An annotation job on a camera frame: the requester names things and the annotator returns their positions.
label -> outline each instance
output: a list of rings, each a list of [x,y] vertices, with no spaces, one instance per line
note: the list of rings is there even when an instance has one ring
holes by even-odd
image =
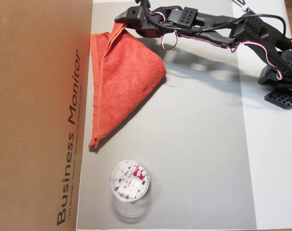
[[[127,182],[126,187],[135,191],[136,193],[138,192],[138,186],[139,186],[139,182],[137,181],[137,179],[134,176],[131,176]]]

gray mat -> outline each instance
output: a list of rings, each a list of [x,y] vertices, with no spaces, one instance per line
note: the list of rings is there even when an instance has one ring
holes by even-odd
[[[151,4],[232,16],[230,0]],[[94,4],[92,33],[111,31],[114,17],[130,6],[135,2]],[[163,58],[166,79],[96,151],[88,149],[90,63],[78,228],[256,229],[237,56],[185,38],[169,53],[160,39],[141,41]],[[111,170],[124,159],[140,161],[151,174],[146,209],[130,220],[116,212],[109,188]]]

white sugar cube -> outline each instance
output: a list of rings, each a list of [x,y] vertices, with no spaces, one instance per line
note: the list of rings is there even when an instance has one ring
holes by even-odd
[[[140,192],[137,192],[135,195],[136,198],[140,198],[141,196],[142,196],[142,194]]]
[[[128,181],[128,180],[129,180],[129,177],[128,177],[127,175],[124,175],[124,176],[123,176],[123,179],[124,179],[125,181]]]
[[[141,174],[142,174],[143,177],[146,176],[146,175],[147,175],[146,170],[143,170],[143,171],[141,172]]]
[[[120,186],[119,180],[114,181],[114,188],[118,188]]]
[[[132,161],[131,164],[135,166],[139,166],[139,163],[137,163],[136,161]]]
[[[126,176],[130,177],[134,170],[135,170],[135,168],[130,168],[130,170],[127,172]]]
[[[119,168],[120,168],[121,170],[123,170],[126,166],[127,166],[127,163],[121,163],[121,164],[119,165]]]
[[[129,168],[127,168],[127,167],[125,167],[125,168],[122,170],[122,172],[123,172],[124,174],[126,174],[128,171],[129,171]]]
[[[126,187],[126,183],[127,183],[127,181],[125,181],[124,179],[122,179],[122,180],[120,181],[120,185],[121,185],[122,187]]]
[[[129,161],[128,163],[126,163],[126,167],[127,167],[127,168],[130,168],[131,165],[132,165],[131,161]]]
[[[118,189],[117,189],[117,192],[119,192],[120,194],[123,194],[123,192],[125,191],[125,188],[120,186]]]
[[[136,196],[136,192],[131,190],[131,192],[129,193],[129,199],[134,199]]]
[[[138,170],[140,170],[140,171],[143,171],[144,169],[145,168],[143,166],[141,166],[141,165],[138,167]]]
[[[131,189],[130,188],[124,188],[122,195],[128,196],[130,193]]]
[[[145,192],[146,188],[140,187],[139,190],[140,190],[140,193],[143,194]]]
[[[123,178],[124,175],[125,175],[125,174],[124,174],[123,172],[116,172],[114,178],[115,178],[116,180],[120,180],[120,179]]]

round plastic container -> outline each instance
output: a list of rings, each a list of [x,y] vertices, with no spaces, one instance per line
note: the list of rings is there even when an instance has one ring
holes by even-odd
[[[111,190],[115,197],[121,201],[132,202],[142,198],[149,185],[149,171],[138,161],[121,161],[111,172]]]

white surface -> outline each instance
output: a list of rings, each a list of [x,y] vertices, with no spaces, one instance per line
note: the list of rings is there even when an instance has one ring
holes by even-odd
[[[114,1],[132,0],[93,0],[94,3]],[[246,0],[246,3],[256,13],[282,16],[287,22],[287,36],[290,36],[284,0]],[[235,3],[233,10],[235,17],[243,14]],[[282,30],[280,21],[263,20]],[[237,56],[241,70],[243,111],[257,228],[292,228],[292,110],[282,110],[263,100],[269,91],[259,86],[257,79],[265,64],[252,50],[243,46]]]

